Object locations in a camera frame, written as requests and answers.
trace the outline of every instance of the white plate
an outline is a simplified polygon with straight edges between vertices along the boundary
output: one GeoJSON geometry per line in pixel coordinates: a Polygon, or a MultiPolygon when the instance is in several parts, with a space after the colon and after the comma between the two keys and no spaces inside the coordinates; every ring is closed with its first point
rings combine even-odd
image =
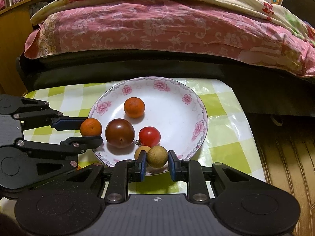
{"type": "MultiPolygon", "coordinates": [[[[121,160],[134,159],[138,148],[135,140],[144,127],[157,128],[161,133],[160,145],[174,150],[179,159],[191,158],[201,147],[208,130],[207,112],[198,95],[186,85],[163,77],[135,78],[114,86],[95,102],[89,118],[95,118],[102,124],[104,143],[93,151],[110,167],[121,160]],[[123,105],[131,97],[143,100],[143,117],[133,119],[125,114],[123,105]],[[107,124],[117,118],[126,119],[134,127],[135,140],[126,148],[113,147],[105,139],[107,124]]],[[[166,171],[167,164],[160,169],[148,166],[146,175],[166,171]]]]}

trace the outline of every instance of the tablecloth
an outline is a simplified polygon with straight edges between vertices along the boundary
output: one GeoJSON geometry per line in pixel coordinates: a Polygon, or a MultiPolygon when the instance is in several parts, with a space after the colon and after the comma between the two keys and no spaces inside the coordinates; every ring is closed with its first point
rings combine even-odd
{"type": "MultiPolygon", "coordinates": [[[[192,159],[202,166],[222,162],[265,182],[256,144],[246,116],[233,90],[216,79],[175,79],[195,91],[208,114],[208,133],[201,149],[192,159]]],[[[87,117],[95,101],[120,81],[80,84],[32,91],[25,97],[48,101],[52,109],[66,116],[87,117]]],[[[68,137],[81,136],[80,130],[56,131],[50,126],[24,131],[26,140],[59,144],[68,137]]],[[[92,150],[79,154],[78,164],[85,167],[99,162],[92,150]]],[[[207,182],[210,196],[213,192],[207,182]]],[[[186,193],[187,184],[171,181],[169,173],[146,176],[142,183],[130,183],[129,193],[174,194],[186,193]]],[[[14,218],[15,201],[0,200],[0,212],[14,218]]]]}

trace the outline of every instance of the tomato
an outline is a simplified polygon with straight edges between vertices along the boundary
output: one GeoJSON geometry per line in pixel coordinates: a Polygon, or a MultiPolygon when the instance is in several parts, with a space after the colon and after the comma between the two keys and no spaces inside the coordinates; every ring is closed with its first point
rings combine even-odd
{"type": "Polygon", "coordinates": [[[139,131],[141,145],[153,147],[161,140],[160,132],[154,127],[145,127],[139,131]]]}

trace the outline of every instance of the wooden cabinet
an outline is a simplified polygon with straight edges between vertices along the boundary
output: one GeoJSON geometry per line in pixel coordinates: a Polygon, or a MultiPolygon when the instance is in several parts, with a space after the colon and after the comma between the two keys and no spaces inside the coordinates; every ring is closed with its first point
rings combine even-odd
{"type": "Polygon", "coordinates": [[[0,93],[22,96],[26,92],[15,61],[33,31],[29,7],[41,1],[53,0],[24,0],[0,11],[0,93]]]}

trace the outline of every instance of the pink bedsheet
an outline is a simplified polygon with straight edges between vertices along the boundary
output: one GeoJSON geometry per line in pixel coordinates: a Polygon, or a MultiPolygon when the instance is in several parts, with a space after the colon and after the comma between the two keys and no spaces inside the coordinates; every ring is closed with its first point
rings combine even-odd
{"type": "Polygon", "coordinates": [[[309,42],[267,20],[196,1],[126,0],[57,12],[29,36],[25,56],[98,49],[213,54],[315,75],[309,42]]]}

